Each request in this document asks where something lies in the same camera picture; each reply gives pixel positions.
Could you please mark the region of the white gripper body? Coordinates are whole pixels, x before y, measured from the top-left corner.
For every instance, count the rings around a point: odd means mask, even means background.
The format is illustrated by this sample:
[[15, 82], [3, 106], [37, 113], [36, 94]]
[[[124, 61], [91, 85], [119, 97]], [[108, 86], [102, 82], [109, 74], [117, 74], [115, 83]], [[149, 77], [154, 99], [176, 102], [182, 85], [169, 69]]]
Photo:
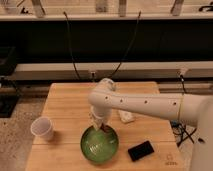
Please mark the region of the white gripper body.
[[90, 118], [92, 120], [92, 125], [95, 130], [104, 129], [108, 123], [111, 111], [106, 110], [102, 114], [97, 111], [91, 110]]

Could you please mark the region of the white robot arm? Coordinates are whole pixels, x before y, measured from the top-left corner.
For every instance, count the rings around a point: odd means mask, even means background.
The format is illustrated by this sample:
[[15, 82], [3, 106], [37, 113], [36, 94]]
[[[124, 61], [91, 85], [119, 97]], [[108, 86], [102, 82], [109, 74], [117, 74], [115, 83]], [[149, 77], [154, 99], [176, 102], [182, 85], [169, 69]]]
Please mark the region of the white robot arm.
[[106, 124], [112, 109], [179, 121], [197, 128], [190, 171], [213, 171], [213, 96], [194, 94], [125, 94], [104, 78], [88, 95], [97, 128]]

